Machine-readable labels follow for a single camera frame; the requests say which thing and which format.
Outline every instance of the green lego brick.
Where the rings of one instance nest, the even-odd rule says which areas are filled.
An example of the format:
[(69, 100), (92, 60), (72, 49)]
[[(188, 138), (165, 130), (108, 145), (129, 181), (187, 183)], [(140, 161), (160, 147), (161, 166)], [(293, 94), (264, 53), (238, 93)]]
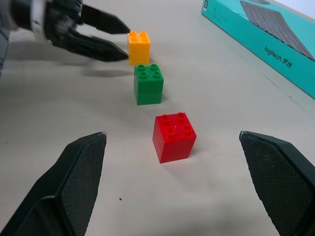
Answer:
[(149, 104), (159, 104), (162, 100), (161, 92), (154, 93), (139, 93), (136, 94), (137, 105), (149, 105)]
[(151, 78), (145, 65), (138, 65), (134, 68), (133, 85), (135, 93), (151, 92)]
[(157, 64), (147, 66), (151, 79), (151, 92), (162, 92), (164, 78)]

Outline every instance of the textured gripper pad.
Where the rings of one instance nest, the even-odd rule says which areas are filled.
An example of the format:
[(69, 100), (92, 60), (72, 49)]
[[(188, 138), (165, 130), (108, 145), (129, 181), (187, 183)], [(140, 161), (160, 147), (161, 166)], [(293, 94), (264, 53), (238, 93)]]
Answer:
[(65, 213), (76, 236), (84, 236), (97, 197), (102, 172), (104, 141), (85, 146), (61, 192)]
[(294, 236), (314, 192), (273, 144), (241, 137), (256, 192), (281, 236)]

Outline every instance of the red lego brick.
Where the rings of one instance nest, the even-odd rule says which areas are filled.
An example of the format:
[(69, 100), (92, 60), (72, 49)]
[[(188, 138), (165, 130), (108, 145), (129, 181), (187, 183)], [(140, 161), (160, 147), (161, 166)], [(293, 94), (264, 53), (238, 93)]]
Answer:
[(153, 143), (160, 163), (188, 158), (196, 138), (185, 113), (156, 117)]

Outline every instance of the stacked lego bricks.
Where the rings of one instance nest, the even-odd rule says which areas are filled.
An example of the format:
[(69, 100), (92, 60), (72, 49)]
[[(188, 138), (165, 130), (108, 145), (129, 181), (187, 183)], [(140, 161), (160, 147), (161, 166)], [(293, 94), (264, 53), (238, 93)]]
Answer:
[(196, 138), (185, 113), (156, 117), (153, 143), (160, 163), (188, 158)]
[(149, 65), (150, 39), (146, 32), (131, 31), (128, 34), (128, 53), (130, 65)]
[(133, 84), (137, 105), (161, 103), (164, 78), (157, 64), (136, 66)]

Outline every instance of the logitech logo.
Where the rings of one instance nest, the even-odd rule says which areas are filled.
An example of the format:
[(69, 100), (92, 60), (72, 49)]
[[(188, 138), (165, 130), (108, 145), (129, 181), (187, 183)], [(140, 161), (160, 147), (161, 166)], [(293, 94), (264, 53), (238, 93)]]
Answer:
[(275, 51), (270, 50), (267, 46), (265, 47), (265, 52), (267, 53), (268, 56), (273, 56), (278, 61), (282, 61), (282, 57), (280, 55), (277, 55)]

